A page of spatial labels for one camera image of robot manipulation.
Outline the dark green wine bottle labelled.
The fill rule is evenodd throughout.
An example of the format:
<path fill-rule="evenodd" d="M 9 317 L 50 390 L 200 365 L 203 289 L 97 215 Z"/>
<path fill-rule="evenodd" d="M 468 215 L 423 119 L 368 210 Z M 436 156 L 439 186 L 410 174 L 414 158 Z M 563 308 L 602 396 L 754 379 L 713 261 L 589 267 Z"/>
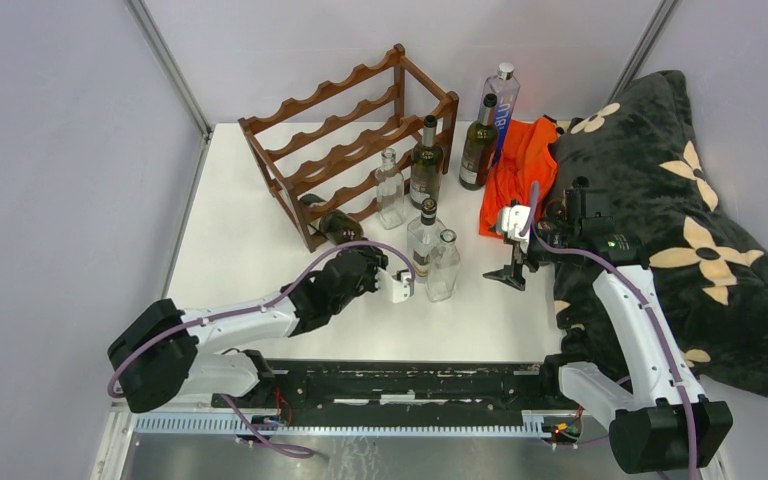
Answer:
<path fill-rule="evenodd" d="M 326 212 L 309 226 L 335 245 L 366 239 L 361 224 L 340 209 Z"/>

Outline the small clear glass bottle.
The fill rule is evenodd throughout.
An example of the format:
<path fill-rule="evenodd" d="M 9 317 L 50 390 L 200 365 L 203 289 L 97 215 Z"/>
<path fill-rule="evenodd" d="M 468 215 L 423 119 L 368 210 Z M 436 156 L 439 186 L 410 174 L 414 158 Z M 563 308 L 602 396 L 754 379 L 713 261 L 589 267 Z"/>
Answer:
<path fill-rule="evenodd" d="M 456 246 L 457 233 L 444 229 L 431 250 L 426 294 L 431 302 L 449 299 L 455 288 L 461 257 Z"/>

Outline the dark wine bottle silver neck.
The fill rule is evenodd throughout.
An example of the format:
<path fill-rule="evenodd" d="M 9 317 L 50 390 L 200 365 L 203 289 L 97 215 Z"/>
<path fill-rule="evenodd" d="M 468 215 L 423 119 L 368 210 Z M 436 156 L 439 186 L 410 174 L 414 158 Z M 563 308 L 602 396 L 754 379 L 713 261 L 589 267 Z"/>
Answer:
<path fill-rule="evenodd" d="M 492 157 L 497 147 L 498 129 L 493 122 L 497 95 L 483 97 L 477 119 L 467 129 L 459 170 L 459 183 L 474 191 L 487 183 Z"/>

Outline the blue square glass bottle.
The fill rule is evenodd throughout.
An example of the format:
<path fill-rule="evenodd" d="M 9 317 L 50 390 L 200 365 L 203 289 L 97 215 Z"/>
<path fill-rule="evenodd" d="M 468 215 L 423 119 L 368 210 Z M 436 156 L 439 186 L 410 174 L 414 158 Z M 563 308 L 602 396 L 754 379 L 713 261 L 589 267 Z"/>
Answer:
<path fill-rule="evenodd" d="M 498 130 L 498 141 L 491 164 L 495 166 L 501 157 L 501 152 L 512 114 L 520 90 L 520 83 L 514 76 L 515 67 L 512 63 L 502 62 L 495 75 L 486 78 L 482 93 L 494 94 L 497 98 L 492 122 Z"/>

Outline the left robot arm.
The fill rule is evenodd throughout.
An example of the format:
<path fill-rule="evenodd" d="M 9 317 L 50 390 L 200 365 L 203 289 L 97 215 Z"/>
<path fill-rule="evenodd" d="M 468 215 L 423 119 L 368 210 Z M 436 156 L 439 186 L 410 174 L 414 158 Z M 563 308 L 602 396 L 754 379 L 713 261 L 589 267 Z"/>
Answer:
<path fill-rule="evenodd" d="M 169 299 L 151 303 L 108 347 L 113 398 L 133 413 L 177 397 L 228 394 L 250 407 L 266 405 L 274 381 L 263 356 L 225 351 L 251 342 L 290 338 L 326 326 L 355 298 L 378 291 L 389 263 L 370 244 L 339 249 L 320 269 L 263 298 L 218 309 L 182 310 Z"/>

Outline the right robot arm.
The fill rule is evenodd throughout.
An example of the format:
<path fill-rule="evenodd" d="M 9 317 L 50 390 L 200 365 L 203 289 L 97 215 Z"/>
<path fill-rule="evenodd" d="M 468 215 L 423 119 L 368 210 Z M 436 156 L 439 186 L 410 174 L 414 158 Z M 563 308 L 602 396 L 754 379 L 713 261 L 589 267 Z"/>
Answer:
<path fill-rule="evenodd" d="M 552 355 L 537 382 L 540 400 L 551 408 L 574 401 L 589 413 L 606 429 L 604 439 L 625 473 L 686 469 L 696 478 L 714 459 L 733 416 L 725 402 L 707 397 L 684 360 L 639 237 L 618 229 L 608 193 L 583 177 L 565 190 L 563 214 L 555 221 L 537 217 L 539 190 L 534 182 L 529 204 L 513 201 L 499 210 L 492 229 L 511 245 L 511 261 L 485 276 L 523 290 L 525 270 L 600 266 L 592 289 L 608 314 L 631 384 L 626 388 L 581 355 Z"/>

